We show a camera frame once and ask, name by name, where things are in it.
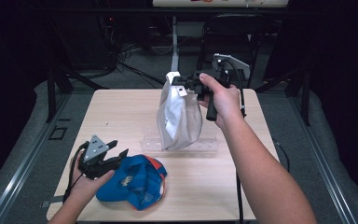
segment person's right hand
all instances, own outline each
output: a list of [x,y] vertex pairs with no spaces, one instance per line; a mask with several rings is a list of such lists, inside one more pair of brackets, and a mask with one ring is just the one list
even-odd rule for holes
[[[213,77],[204,73],[200,74],[200,81],[213,91],[214,107],[217,110],[216,125],[219,128],[224,128],[225,123],[229,120],[237,119],[241,114],[240,106],[240,92],[237,87],[231,85],[229,89],[226,89],[220,83],[218,83]],[[205,96],[204,101],[200,101],[200,105],[208,107],[209,97]]]

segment translucent bag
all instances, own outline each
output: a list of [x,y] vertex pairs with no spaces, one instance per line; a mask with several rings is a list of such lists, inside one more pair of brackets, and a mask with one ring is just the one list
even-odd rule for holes
[[178,72],[167,74],[157,113],[162,150],[178,150],[190,146],[200,136],[202,115],[197,95],[181,86],[172,86]]

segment metal bar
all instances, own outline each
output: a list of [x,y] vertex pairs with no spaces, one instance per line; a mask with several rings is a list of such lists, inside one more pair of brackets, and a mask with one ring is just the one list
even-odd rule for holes
[[172,18],[172,65],[171,71],[177,72],[179,69],[179,53],[178,53],[178,34],[177,34],[177,22],[176,17]]
[[301,100],[301,117],[305,124],[310,126],[309,112],[310,112],[310,70],[307,69],[304,72],[303,80],[303,92]]
[[48,133],[54,128],[54,124],[57,122],[58,116],[63,111],[65,105],[68,103],[70,96],[64,94],[57,104],[57,114],[52,119],[52,122],[46,123],[41,133],[37,136],[33,149],[22,160],[17,172],[13,175],[7,188],[5,189],[2,197],[0,198],[0,223],[3,223],[5,217],[16,200],[22,186],[24,185],[28,175],[31,173],[36,160],[38,159],[42,145],[47,139]]
[[342,223],[354,224],[357,223],[351,209],[349,208],[344,194],[341,188],[338,185],[338,182],[334,178],[334,175],[325,159],[324,153],[322,152],[318,141],[313,134],[312,128],[307,126],[300,114],[300,106],[294,97],[289,97],[289,103],[292,106],[293,110],[295,110],[295,115],[298,122],[301,124],[302,129],[304,130],[305,134],[307,135],[310,145],[311,145],[311,152],[313,155],[313,159],[315,159],[316,165],[321,173],[322,179],[327,187],[328,192],[333,200],[334,205],[338,211],[338,214],[342,220]]

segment human arm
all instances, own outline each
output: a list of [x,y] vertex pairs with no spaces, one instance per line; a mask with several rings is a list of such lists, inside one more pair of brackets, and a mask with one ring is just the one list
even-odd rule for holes
[[[272,157],[240,111],[239,91],[221,86],[201,74],[213,91],[216,125],[222,130],[246,198],[259,223],[316,223],[315,215],[297,182]],[[207,106],[208,98],[200,102]]]
[[111,170],[105,175],[91,180],[86,178],[78,170],[78,163],[81,153],[76,158],[76,164],[72,179],[72,184],[75,183],[71,189],[71,194],[66,199],[65,203],[53,216],[49,223],[76,223],[76,220],[86,205],[94,197],[97,190],[105,184],[114,174]]

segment table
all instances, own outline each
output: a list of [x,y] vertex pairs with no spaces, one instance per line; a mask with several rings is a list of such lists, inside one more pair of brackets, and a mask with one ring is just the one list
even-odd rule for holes
[[[78,136],[55,195],[63,195],[69,173],[69,162],[77,148],[97,134],[104,142],[118,140],[106,158],[129,148],[129,156],[145,153],[140,142],[143,128],[156,126],[161,90],[100,90],[96,91],[80,127]],[[244,90],[246,120],[270,153],[278,159],[269,128],[253,90]],[[201,109],[205,118],[206,109]],[[81,221],[199,221],[238,220],[236,172],[227,143],[214,122],[203,121],[203,127],[216,129],[219,148],[215,152],[145,153],[163,163],[167,169],[166,194],[154,206],[133,210],[127,202],[101,203],[95,197],[83,210]],[[255,219],[244,195],[244,219]],[[47,218],[58,211],[62,203],[53,203]]]

